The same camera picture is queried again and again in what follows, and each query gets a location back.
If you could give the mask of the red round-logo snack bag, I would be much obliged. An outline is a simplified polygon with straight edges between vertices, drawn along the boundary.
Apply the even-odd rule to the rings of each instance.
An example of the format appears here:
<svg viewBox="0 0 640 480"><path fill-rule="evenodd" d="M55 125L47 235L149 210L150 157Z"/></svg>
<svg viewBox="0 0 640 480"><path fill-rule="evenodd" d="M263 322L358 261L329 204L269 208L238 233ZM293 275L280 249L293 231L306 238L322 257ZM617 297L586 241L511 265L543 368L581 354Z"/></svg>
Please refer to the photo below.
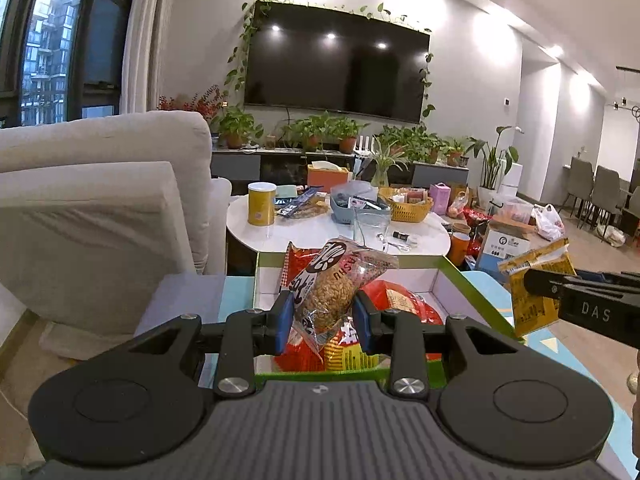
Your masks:
<svg viewBox="0 0 640 480"><path fill-rule="evenodd" d="M386 280L375 280L360 290L369 298L375 310L396 309L420 318L423 324L442 325L442 317L425 299L405 286Z"/></svg>

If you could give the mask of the yellow snack packet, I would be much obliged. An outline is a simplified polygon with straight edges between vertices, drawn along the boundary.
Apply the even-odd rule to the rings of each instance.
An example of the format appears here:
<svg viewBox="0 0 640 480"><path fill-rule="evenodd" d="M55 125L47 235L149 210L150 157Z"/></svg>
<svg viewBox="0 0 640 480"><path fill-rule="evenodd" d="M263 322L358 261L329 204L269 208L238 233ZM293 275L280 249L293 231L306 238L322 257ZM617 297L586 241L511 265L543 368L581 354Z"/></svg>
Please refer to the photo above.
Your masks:
<svg viewBox="0 0 640 480"><path fill-rule="evenodd" d="M511 294L514 333L518 338L559 319L560 289L575 276L567 237L524 252L498 264Z"/></svg>

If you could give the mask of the clear grain snack bag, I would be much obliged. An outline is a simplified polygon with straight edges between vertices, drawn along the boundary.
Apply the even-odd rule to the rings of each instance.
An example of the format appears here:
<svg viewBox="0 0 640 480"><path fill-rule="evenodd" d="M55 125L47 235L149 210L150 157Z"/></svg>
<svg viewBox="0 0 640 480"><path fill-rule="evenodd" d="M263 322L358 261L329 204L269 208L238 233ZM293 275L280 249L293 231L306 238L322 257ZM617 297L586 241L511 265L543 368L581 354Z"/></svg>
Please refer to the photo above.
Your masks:
<svg viewBox="0 0 640 480"><path fill-rule="evenodd" d="M331 238L288 285L294 330L319 354L341 327L356 292L398 266L394 255Z"/></svg>

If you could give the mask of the green cardboard box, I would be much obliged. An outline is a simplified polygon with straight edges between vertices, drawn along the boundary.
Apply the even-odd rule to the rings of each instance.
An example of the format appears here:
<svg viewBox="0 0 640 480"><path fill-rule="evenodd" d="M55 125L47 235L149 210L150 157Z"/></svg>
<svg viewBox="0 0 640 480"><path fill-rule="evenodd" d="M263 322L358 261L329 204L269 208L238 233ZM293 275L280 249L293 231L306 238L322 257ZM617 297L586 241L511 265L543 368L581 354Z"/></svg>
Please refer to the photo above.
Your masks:
<svg viewBox="0 0 640 480"><path fill-rule="evenodd" d="M509 293L483 272L461 272L444 256L398 257L397 269L388 270L364 291L380 310L398 304L415 313L422 322L442 325L450 315L460 314L514 338L506 312L511 310ZM361 351L355 330L344 323L319 354L292 333L285 354L255 360L256 382L386 382L390 358L367 356Z"/></svg>

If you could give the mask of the white round coffee table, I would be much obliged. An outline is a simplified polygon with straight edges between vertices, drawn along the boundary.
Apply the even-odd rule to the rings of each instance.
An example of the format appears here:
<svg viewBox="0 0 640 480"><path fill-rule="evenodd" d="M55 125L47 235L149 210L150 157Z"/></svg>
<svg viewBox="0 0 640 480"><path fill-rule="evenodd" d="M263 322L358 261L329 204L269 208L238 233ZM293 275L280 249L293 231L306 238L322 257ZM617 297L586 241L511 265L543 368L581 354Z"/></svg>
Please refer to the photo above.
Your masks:
<svg viewBox="0 0 640 480"><path fill-rule="evenodd" d="M299 248L321 248L330 238L352 238L354 230L347 224L336 223L331 214L306 219L282 219L278 217L272 226L252 226L247 222L247 196L235 197L227 214L227 228L231 235L254 252L286 252L288 243ZM420 223L390 222L387 239L392 243L388 251L400 255L396 247L399 240L393 232L401 232L416 238L416 246L410 246L410 255L446 256L450 248L450 236L437 214L428 214Z"/></svg>

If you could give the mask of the grey dining chair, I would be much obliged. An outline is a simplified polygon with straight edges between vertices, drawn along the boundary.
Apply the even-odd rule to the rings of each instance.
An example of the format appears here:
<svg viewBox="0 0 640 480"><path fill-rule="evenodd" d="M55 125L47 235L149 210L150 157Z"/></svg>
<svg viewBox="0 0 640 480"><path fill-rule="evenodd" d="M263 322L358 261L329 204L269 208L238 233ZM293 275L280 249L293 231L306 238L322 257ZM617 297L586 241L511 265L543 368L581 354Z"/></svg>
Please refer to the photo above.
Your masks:
<svg viewBox="0 0 640 480"><path fill-rule="evenodd" d="M589 202L593 189L593 169L591 162L573 157L570 162L566 195L560 209L563 210L568 200L573 197L574 202L570 207L570 214L573 214L576 203L579 203L577 217L580 217L582 210Z"/></svg>
<svg viewBox="0 0 640 480"><path fill-rule="evenodd" d="M620 176L614 170L599 166L591 193L588 224L595 229L599 223L609 226L618 211Z"/></svg>

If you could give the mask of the orange cup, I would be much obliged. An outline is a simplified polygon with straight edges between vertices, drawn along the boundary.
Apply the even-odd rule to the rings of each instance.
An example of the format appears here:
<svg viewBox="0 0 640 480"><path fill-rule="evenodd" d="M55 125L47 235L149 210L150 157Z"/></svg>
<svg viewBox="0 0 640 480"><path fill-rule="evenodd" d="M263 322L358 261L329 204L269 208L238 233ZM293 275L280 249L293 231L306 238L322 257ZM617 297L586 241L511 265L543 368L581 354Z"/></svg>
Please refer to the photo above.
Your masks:
<svg viewBox="0 0 640 480"><path fill-rule="evenodd" d="M468 251L471 237L462 232L453 232L450 235L450 248L447 258L455 265L460 266Z"/></svg>

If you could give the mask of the clear glass pitcher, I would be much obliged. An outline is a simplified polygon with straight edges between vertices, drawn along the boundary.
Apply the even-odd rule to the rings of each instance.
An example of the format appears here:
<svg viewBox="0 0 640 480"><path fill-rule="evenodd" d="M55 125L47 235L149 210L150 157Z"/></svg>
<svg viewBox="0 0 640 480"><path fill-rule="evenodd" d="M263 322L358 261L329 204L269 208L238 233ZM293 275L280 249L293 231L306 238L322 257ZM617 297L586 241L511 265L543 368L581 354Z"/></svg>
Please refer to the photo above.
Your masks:
<svg viewBox="0 0 640 480"><path fill-rule="evenodd" d="M360 208L354 213L354 242L363 247L387 252L387 231L390 228L390 208Z"/></svg>

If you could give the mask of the dark blue snack packet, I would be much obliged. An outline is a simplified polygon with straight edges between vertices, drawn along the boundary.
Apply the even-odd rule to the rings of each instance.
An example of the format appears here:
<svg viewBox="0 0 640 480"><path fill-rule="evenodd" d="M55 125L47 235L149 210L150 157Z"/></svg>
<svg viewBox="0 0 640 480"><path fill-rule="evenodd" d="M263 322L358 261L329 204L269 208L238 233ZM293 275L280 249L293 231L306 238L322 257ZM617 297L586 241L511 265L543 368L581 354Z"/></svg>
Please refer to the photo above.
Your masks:
<svg viewBox="0 0 640 480"><path fill-rule="evenodd" d="M277 214L283 218L291 218L292 215L299 211L300 208L308 204L309 201L314 198L314 196L316 196L319 191L320 186L310 186L309 188L306 188L306 190L302 194L300 194L296 198L293 198L284 206L282 206L277 211Z"/></svg>

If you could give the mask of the blue plastic basket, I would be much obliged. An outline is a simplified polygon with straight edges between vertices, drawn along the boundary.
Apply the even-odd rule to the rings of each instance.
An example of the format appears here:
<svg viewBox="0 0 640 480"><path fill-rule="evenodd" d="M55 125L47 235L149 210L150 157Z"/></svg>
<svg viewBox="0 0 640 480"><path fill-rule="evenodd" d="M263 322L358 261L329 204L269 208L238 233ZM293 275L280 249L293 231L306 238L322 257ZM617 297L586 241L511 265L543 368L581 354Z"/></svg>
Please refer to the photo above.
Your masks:
<svg viewBox="0 0 640 480"><path fill-rule="evenodd" d="M358 210L390 215L390 205L378 196L378 188L370 182L351 180L335 185L330 191L333 219L341 224L352 224Z"/></svg>

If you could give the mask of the yellow canister white lid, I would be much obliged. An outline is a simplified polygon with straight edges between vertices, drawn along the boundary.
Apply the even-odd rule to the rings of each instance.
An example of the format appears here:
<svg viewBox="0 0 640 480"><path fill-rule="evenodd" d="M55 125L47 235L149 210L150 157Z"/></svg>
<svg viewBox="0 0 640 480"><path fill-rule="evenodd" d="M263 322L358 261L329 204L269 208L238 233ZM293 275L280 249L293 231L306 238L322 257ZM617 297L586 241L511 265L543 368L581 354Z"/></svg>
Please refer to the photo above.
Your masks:
<svg viewBox="0 0 640 480"><path fill-rule="evenodd" d="M277 185L253 182L248 187L247 222L252 226L271 226L274 222L274 200Z"/></svg>

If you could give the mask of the orange tissue box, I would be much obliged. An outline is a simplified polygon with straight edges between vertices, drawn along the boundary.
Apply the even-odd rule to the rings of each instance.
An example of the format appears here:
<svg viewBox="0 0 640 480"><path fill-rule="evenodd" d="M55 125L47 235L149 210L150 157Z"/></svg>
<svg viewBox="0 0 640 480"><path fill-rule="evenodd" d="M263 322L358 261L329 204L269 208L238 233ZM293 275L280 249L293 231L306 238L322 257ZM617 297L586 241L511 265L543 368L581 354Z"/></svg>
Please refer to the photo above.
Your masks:
<svg viewBox="0 0 640 480"><path fill-rule="evenodd" d="M307 166L307 185L329 193L334 186L345 184L350 177L346 167L326 160L314 160Z"/></svg>

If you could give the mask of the tall leafy floor plant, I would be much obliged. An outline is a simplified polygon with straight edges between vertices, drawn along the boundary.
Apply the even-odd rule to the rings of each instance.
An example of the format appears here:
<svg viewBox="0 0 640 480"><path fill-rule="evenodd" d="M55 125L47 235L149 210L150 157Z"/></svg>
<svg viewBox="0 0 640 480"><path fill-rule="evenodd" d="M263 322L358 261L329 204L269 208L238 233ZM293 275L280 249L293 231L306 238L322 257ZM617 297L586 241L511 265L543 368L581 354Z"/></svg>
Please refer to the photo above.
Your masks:
<svg viewBox="0 0 640 480"><path fill-rule="evenodd" d="M477 199L480 208L486 210L492 193L497 193L501 178L506 176L512 166L518 162L520 154L518 149L509 145L506 148L500 144L503 133L513 130L523 134L524 130L519 126L498 126L496 128L496 138L494 143L489 141L468 137L468 147L464 154L471 153L474 158L482 161L482 171L480 172L480 184L477 187Z"/></svg>

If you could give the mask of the potted green plant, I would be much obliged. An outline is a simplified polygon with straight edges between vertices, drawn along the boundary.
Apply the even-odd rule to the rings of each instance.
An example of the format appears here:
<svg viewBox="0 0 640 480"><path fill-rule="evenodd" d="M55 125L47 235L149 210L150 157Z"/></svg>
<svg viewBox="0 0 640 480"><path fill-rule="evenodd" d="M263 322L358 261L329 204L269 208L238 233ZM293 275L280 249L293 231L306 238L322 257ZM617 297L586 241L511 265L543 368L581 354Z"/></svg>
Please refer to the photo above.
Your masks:
<svg viewBox="0 0 640 480"><path fill-rule="evenodd" d="M214 120L214 126L224 145L238 150L262 138L264 127L255 122L255 118L242 107L228 106Z"/></svg>
<svg viewBox="0 0 640 480"><path fill-rule="evenodd" d="M348 117L333 117L329 122L328 135L337 140L341 153L352 154L362 130L368 125L367 122L357 122Z"/></svg>

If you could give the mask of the red flower vase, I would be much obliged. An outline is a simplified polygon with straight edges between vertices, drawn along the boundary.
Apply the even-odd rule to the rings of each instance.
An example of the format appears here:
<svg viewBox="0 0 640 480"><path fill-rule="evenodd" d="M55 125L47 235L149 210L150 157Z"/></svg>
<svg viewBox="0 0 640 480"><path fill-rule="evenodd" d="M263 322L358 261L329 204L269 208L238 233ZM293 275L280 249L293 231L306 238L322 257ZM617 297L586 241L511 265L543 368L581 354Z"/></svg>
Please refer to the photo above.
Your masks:
<svg viewBox="0 0 640 480"><path fill-rule="evenodd" d="M170 110L183 110L200 114L211 125L224 107L227 93L213 84L203 93L194 93L193 96L179 94L178 96L160 96L157 103L158 110L169 112Z"/></svg>

